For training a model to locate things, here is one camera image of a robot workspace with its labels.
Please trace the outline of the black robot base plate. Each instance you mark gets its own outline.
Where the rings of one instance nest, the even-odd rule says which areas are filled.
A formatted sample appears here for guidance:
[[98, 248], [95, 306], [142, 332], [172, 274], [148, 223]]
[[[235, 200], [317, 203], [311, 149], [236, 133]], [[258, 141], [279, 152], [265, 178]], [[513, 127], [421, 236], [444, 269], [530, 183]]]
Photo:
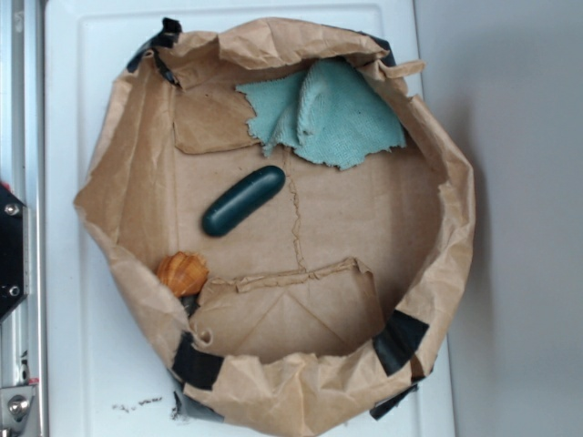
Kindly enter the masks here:
[[1, 322], [26, 297], [26, 205], [1, 183]]

